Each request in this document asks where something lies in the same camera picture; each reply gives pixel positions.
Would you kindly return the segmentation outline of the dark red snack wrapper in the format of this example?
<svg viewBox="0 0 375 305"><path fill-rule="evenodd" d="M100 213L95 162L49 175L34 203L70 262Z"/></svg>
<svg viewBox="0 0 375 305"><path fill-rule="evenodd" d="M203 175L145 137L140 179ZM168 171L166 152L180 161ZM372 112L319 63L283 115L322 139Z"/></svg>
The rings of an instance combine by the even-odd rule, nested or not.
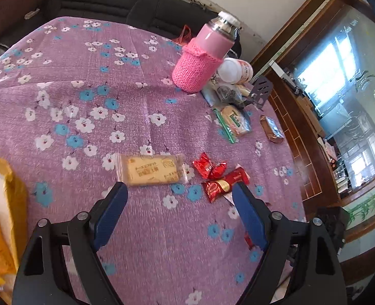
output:
<svg viewBox="0 0 375 305"><path fill-rule="evenodd" d="M253 247L255 247L255 245L253 244L253 242L252 242L252 240L251 240L251 238L250 238L250 236L247 232L244 234L244 240L245 240L249 250L252 250Z"/></svg>

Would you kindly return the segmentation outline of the yellow cardboard box tray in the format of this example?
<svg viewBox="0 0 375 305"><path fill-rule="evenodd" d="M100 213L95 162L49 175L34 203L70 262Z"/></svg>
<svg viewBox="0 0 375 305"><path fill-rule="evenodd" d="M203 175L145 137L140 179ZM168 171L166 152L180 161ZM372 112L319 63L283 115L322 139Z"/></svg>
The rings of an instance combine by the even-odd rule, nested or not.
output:
<svg viewBox="0 0 375 305"><path fill-rule="evenodd" d="M12 290L28 241L28 192L9 163L0 158L0 226L14 260L15 274L0 276L0 302L12 303Z"/></svg>

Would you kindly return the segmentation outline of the brown chocolate wrapper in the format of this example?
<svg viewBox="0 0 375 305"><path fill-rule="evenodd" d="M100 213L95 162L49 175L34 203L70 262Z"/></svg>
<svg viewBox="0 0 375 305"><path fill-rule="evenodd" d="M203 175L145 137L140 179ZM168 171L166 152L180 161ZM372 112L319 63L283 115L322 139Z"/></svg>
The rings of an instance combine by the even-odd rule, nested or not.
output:
<svg viewBox="0 0 375 305"><path fill-rule="evenodd" d="M273 143L282 143L284 141L284 134L280 131L272 118L261 115L260 124L269 141Z"/></svg>

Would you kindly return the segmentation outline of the red gold candy wrapper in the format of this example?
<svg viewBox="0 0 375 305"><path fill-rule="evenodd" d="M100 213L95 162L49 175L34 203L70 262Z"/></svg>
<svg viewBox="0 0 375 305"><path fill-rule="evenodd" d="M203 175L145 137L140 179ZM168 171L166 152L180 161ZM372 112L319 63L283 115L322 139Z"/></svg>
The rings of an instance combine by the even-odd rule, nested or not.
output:
<svg viewBox="0 0 375 305"><path fill-rule="evenodd" d="M232 192L232 186L237 182L249 184L249 175L242 167L238 167L217 180L205 181L202 188L210 203L213 203L220 196Z"/></svg>

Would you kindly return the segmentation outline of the small red candy wrapper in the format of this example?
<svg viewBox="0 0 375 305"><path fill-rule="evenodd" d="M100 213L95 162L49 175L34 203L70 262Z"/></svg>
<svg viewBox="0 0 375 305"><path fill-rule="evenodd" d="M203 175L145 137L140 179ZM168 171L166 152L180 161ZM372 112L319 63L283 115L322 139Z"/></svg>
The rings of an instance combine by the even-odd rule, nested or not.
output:
<svg viewBox="0 0 375 305"><path fill-rule="evenodd" d="M201 153L200 157L193 162L194 168L205 180L218 180L226 172L227 163L225 161L214 163L205 153Z"/></svg>

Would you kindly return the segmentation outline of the green labelled biscuit bag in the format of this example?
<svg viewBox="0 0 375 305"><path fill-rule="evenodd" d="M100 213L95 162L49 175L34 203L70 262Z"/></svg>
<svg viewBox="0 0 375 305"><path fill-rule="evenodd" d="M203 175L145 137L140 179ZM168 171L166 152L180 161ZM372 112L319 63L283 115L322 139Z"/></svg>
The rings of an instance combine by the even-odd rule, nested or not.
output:
<svg viewBox="0 0 375 305"><path fill-rule="evenodd" d="M212 108L212 110L231 144L236 143L238 138L251 131L249 121L235 106L226 105L223 108Z"/></svg>

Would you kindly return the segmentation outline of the wooden mirror cabinet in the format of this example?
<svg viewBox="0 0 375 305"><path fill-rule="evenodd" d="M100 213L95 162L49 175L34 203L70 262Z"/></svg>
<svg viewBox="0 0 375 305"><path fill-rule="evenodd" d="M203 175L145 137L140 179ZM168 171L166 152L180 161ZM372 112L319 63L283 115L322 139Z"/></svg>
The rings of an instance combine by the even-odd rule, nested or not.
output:
<svg viewBox="0 0 375 305"><path fill-rule="evenodd" d="M349 214L347 285L375 275L375 14L363 0L306 0L251 62L301 177L308 216Z"/></svg>

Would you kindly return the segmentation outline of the clear wrapped biscuit bar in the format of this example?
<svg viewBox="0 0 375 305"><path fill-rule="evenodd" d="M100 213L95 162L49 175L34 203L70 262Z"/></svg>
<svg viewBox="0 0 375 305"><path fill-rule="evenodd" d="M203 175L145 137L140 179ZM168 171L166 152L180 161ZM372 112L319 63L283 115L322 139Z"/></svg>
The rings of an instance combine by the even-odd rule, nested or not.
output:
<svg viewBox="0 0 375 305"><path fill-rule="evenodd" d="M115 154L117 181L129 187L188 183L182 155Z"/></svg>

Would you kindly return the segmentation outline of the black perforated phone stand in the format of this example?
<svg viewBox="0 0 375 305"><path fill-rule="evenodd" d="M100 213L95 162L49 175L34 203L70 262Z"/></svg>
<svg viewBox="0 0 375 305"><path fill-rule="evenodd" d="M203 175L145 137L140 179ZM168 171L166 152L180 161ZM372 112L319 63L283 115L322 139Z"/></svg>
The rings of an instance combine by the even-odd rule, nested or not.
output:
<svg viewBox="0 0 375 305"><path fill-rule="evenodd" d="M253 83L253 88L244 102L245 105L254 105L261 110L268 100L272 89L272 82L265 76L259 76Z"/></svg>

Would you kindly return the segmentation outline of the dark clear plastic bag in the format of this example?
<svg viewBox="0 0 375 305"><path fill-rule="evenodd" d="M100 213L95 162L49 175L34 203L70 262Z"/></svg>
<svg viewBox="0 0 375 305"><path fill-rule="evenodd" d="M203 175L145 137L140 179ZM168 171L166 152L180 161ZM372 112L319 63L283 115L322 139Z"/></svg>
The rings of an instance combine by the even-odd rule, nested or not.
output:
<svg viewBox="0 0 375 305"><path fill-rule="evenodd" d="M201 94L211 108L221 108L226 105L234 105L239 109L245 107L244 98L235 85L209 81L201 89Z"/></svg>

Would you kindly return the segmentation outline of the white plastic jar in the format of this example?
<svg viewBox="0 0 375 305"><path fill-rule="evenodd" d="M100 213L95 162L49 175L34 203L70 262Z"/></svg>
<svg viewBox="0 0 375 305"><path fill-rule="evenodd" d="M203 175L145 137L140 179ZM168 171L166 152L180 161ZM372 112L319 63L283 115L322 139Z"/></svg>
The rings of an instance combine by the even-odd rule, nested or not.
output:
<svg viewBox="0 0 375 305"><path fill-rule="evenodd" d="M247 61L225 58L217 69L219 78L230 84L244 84L253 78L253 68Z"/></svg>

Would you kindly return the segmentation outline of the purple floral tablecloth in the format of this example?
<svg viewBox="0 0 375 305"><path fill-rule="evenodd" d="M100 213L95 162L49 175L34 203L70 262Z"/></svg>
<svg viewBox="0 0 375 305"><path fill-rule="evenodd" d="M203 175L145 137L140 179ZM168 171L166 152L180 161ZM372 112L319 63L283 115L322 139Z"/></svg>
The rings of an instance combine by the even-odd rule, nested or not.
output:
<svg viewBox="0 0 375 305"><path fill-rule="evenodd" d="M251 131L230 143L201 94L172 81L180 46L129 25L64 17L0 57L0 157L28 189L28 229L90 209L116 179L115 154L182 154L188 182L133 187L103 267L126 304L235 304L257 268L237 210L209 202L193 161L241 166L251 192L305 217L287 143Z"/></svg>

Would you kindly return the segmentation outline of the pink knit-sleeved thermos bottle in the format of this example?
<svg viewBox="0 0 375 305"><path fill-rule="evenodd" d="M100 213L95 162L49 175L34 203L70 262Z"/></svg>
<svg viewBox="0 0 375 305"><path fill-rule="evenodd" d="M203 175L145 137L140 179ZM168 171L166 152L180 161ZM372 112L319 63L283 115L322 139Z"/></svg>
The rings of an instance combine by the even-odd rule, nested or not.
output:
<svg viewBox="0 0 375 305"><path fill-rule="evenodd" d="M174 85L189 94L201 91L234 46L239 29L240 21L224 11L203 25L198 35L183 46L172 72Z"/></svg>

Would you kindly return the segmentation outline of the black leather sofa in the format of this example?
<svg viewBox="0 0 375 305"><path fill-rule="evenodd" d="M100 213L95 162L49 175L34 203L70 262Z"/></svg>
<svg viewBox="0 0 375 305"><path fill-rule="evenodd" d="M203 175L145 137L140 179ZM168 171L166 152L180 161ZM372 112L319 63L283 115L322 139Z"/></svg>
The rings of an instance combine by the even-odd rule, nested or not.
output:
<svg viewBox="0 0 375 305"><path fill-rule="evenodd" d="M175 39L184 26L196 36L216 12L182 0L43 0L0 34L0 56L39 26L57 17L125 23Z"/></svg>

